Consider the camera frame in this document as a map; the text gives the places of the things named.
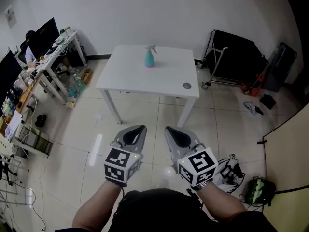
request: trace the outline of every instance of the hand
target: hand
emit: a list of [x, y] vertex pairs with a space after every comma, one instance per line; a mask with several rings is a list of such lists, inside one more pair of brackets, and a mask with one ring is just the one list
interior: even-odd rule
[[39, 65], [39, 63], [38, 62], [30, 62], [30, 63], [28, 63], [28, 66], [30, 67], [30, 68], [36, 68], [37, 66]]

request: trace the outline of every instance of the white table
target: white table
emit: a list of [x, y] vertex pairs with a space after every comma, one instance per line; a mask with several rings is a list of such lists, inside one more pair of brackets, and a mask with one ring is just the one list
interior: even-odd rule
[[[67, 89], [64, 87], [62, 82], [57, 78], [53, 70], [51, 69], [54, 61], [57, 59], [57, 57], [62, 53], [62, 51], [69, 45], [69, 43], [73, 42], [81, 60], [85, 67], [87, 67], [87, 63], [85, 62], [83, 52], [81, 49], [81, 46], [79, 44], [79, 41], [77, 40], [77, 32], [74, 32], [73, 34], [69, 35], [61, 45], [58, 46], [58, 48], [53, 52], [52, 54], [45, 55], [45, 59], [40, 61], [40, 65], [36, 68], [37, 71], [47, 71], [48, 74], [51, 76], [53, 81], [57, 84], [57, 86], [60, 88], [62, 93], [65, 96], [69, 96]], [[45, 76], [42, 77], [44, 83], [47, 85], [47, 87], [51, 90], [51, 92], [62, 102], [63, 104], [66, 103], [66, 101], [63, 99], [63, 97], [57, 92], [57, 90], [52, 86], [52, 84], [46, 79]]]
[[[100, 90], [118, 124], [122, 123], [109, 90], [154, 93], [187, 98], [177, 126], [182, 127], [199, 98], [197, 73], [191, 50], [157, 47], [155, 66], [144, 66], [145, 46], [117, 46], [107, 62], [96, 88]], [[191, 88], [185, 89], [184, 83]]]

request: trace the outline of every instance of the bottle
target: bottle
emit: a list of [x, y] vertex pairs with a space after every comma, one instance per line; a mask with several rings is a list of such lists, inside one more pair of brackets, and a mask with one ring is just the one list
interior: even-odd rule
[[146, 53], [146, 57], [145, 57], [145, 66], [146, 67], [153, 67], [155, 64], [155, 58], [151, 52], [151, 50], [153, 50], [155, 53], [156, 50], [155, 50], [155, 45], [152, 45], [152, 46], [149, 46], [149, 47], [146, 47], [147, 49], [147, 53]]
[[74, 79], [76, 81], [77, 87], [79, 91], [83, 91], [86, 88], [85, 83], [81, 80], [80, 77], [78, 77], [76, 74], [74, 74]]

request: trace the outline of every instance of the tiled floor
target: tiled floor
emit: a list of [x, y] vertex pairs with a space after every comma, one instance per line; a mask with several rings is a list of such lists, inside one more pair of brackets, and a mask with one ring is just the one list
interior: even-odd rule
[[[44, 217], [48, 231], [71, 226], [77, 209], [105, 179], [103, 160], [107, 146], [119, 130], [131, 125], [145, 125], [147, 136], [143, 149], [144, 164], [129, 180], [125, 192], [154, 189], [161, 179], [169, 180], [170, 189], [186, 193], [188, 188], [187, 182], [176, 175], [170, 166], [170, 154], [163, 134], [165, 126], [176, 125], [185, 100], [162, 95], [112, 92], [115, 106], [123, 119], [123, 124], [118, 125], [100, 92], [95, 89], [105, 64], [106, 60], [89, 62], [94, 76], [74, 109], [67, 109], [41, 89], [36, 90], [40, 102], [34, 118], [42, 113], [48, 115], [43, 131], [54, 141], [54, 146], [48, 159], [31, 154], [31, 158], [23, 160], [29, 172], [20, 171], [18, 178], [35, 192], [34, 206]], [[199, 82], [207, 79], [207, 70], [197, 69], [197, 74]], [[192, 130], [205, 146], [209, 146], [218, 160], [231, 153], [236, 154], [242, 170], [247, 174], [244, 183], [233, 193], [236, 197], [243, 192], [248, 180], [256, 175], [265, 175], [263, 148], [256, 142], [299, 109], [286, 90], [271, 95], [277, 105], [268, 110], [259, 103], [259, 97], [245, 96], [238, 87], [212, 84], [208, 90], [200, 89], [200, 99], [185, 123], [184, 127]], [[264, 116], [253, 116], [242, 105], [244, 101], [254, 102], [265, 113]], [[29, 190], [25, 192], [19, 186], [6, 187], [4, 181], [0, 182], [0, 188], [30, 194]], [[8, 198], [17, 200], [10, 194]], [[21, 197], [27, 202], [33, 198], [33, 195]], [[32, 207], [12, 205], [12, 209], [15, 228], [18, 226], [23, 232], [32, 232], [43, 227]], [[11, 224], [10, 217], [13, 216], [10, 208], [6, 208], [5, 216]]]

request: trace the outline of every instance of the forearm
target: forearm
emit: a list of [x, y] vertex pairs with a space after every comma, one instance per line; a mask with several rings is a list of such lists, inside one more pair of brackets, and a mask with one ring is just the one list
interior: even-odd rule
[[105, 181], [99, 190], [77, 211], [72, 227], [101, 231], [111, 216], [121, 187]]
[[218, 221], [229, 222], [234, 216], [245, 212], [245, 206], [234, 196], [220, 190], [209, 182], [202, 190], [197, 191], [209, 213]]

